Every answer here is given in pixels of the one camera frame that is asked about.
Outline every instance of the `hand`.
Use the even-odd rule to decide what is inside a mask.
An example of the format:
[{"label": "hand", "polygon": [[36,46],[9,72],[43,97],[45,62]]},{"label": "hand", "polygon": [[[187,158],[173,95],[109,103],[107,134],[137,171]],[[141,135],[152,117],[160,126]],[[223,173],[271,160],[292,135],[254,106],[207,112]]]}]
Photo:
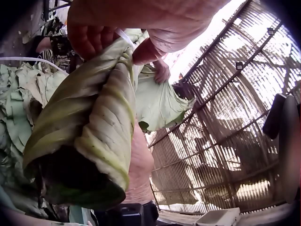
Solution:
[{"label": "hand", "polygon": [[68,12],[68,38],[90,59],[110,45],[120,28],[144,28],[150,37],[133,53],[137,65],[185,48],[209,26],[230,0],[74,0]]},{"label": "hand", "polygon": [[154,77],[156,83],[163,83],[170,78],[169,66],[162,59],[153,62],[153,64],[157,69],[157,73]]}]

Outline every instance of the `white string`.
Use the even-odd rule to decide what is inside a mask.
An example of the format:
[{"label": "white string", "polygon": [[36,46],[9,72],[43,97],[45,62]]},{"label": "white string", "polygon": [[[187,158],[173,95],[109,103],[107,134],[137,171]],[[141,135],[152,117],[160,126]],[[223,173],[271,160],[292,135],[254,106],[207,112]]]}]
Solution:
[{"label": "white string", "polygon": [[124,33],[123,30],[121,30],[120,28],[117,28],[115,30],[115,32],[120,36],[122,37],[124,40],[126,40],[128,42],[128,44],[130,44],[133,48],[133,51],[136,49],[136,45],[132,42],[132,40],[127,36],[126,33]]},{"label": "white string", "polygon": [[51,66],[55,67],[56,69],[58,69],[59,71],[61,71],[66,76],[69,75],[67,72],[65,72],[62,69],[60,69],[54,63],[49,62],[49,61],[44,60],[44,59],[40,59],[40,58],[34,58],[34,57],[0,57],[0,61],[40,61],[40,62],[44,62],[44,63],[50,64]]}]

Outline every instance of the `rolled leaf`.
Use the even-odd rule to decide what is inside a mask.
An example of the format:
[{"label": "rolled leaf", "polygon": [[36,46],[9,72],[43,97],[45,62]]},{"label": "rolled leaf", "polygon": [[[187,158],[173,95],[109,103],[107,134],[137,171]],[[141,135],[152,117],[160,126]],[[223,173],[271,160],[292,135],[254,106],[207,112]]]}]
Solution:
[{"label": "rolled leaf", "polygon": [[[127,34],[133,42],[142,35]],[[63,80],[39,115],[23,168],[50,203],[107,210],[125,199],[136,114],[131,55],[118,39]]]}]

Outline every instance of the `finger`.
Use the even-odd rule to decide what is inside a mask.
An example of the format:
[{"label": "finger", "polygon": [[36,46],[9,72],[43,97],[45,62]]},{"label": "finger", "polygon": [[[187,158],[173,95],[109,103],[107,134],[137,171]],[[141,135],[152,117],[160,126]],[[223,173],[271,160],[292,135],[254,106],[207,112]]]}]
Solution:
[{"label": "finger", "polygon": [[116,27],[104,27],[101,32],[101,43],[103,48],[106,48],[112,44],[115,30]]},{"label": "finger", "polygon": [[102,50],[101,46],[101,32],[104,29],[102,26],[89,26],[87,31],[88,40],[94,47],[95,53]]},{"label": "finger", "polygon": [[90,43],[87,26],[68,24],[68,39],[74,51],[85,60],[90,60],[95,56],[95,49]]},{"label": "finger", "polygon": [[135,65],[148,64],[157,61],[165,54],[165,52],[158,51],[150,38],[147,38],[133,52],[133,63]]}]

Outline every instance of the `large green leaf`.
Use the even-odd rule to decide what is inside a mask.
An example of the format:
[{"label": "large green leaf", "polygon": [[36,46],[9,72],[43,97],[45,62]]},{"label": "large green leaf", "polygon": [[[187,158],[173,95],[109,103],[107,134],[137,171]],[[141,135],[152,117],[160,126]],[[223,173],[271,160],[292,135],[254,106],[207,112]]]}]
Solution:
[{"label": "large green leaf", "polygon": [[[142,33],[132,29],[128,35],[137,41]],[[138,76],[132,52],[120,38],[48,92],[23,168],[50,203],[107,210],[125,199]],[[40,88],[52,84],[49,79]]]},{"label": "large green leaf", "polygon": [[155,73],[155,69],[148,65],[138,77],[136,111],[144,131],[156,131],[182,122],[185,112],[195,103],[195,99],[188,101],[179,98],[168,81],[155,83]]}]

